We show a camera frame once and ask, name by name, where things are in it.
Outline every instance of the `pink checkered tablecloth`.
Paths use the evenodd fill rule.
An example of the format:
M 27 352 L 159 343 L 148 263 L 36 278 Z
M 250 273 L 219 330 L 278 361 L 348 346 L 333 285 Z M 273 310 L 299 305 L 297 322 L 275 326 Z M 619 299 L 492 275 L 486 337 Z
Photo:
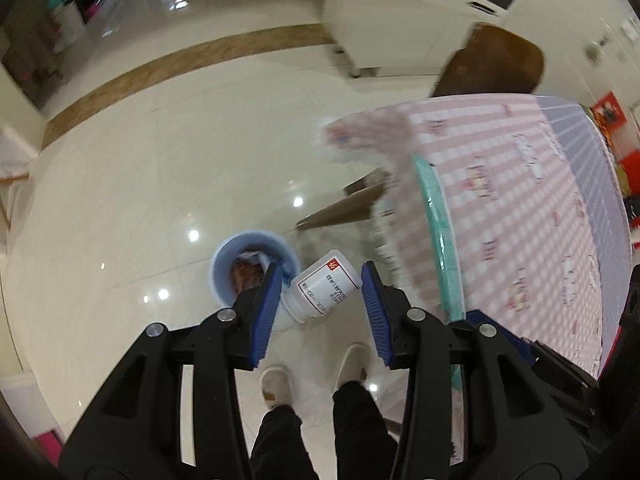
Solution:
M 458 249 L 466 310 L 481 309 L 597 374 L 602 297 L 582 195 L 535 97 L 434 98 L 329 124 L 339 150 L 370 150 L 392 173 L 385 235 L 408 297 L 445 320 L 411 154 L 435 166 Z

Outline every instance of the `red logo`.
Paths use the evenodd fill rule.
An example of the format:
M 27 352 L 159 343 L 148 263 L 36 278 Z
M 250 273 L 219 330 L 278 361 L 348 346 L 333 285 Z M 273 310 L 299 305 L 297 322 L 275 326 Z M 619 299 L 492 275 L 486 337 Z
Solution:
M 340 264 L 338 263 L 338 260 L 336 260 L 335 258 L 332 258 L 327 262 L 326 266 L 329 267 L 329 270 L 334 270 L 340 267 Z

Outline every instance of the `brown chair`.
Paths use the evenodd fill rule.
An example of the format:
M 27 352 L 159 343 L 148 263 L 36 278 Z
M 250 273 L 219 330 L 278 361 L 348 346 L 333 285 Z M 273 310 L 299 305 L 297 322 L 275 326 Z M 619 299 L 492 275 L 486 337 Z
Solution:
M 533 92 L 545 68 L 540 48 L 520 36 L 489 23 L 476 23 L 466 46 L 449 60 L 431 97 L 466 94 Z M 384 193 L 369 175 L 344 188 L 347 197 L 296 224 L 305 231 L 315 227 L 357 222 L 370 218 L 371 207 Z
M 529 94 L 545 68 L 540 48 L 489 23 L 476 23 L 449 60 L 431 97 L 464 94 Z

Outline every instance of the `white plastic bottle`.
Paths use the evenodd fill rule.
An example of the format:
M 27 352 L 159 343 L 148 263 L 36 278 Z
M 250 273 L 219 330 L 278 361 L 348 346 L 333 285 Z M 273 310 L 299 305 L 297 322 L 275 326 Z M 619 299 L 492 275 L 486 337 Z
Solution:
M 356 269 L 333 249 L 284 288 L 273 330 L 280 332 L 312 317 L 322 317 L 362 287 Z

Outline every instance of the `tablecloth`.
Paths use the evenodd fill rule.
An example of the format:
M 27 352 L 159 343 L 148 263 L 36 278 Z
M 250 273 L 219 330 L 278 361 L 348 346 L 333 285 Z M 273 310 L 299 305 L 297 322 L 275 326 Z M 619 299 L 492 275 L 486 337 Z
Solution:
M 630 236 L 606 147 L 578 105 L 449 96 L 354 114 L 324 135 L 341 151 L 376 153 L 390 171 L 385 235 L 414 306 L 446 320 L 417 153 L 446 195 L 466 310 L 597 376 L 624 307 Z

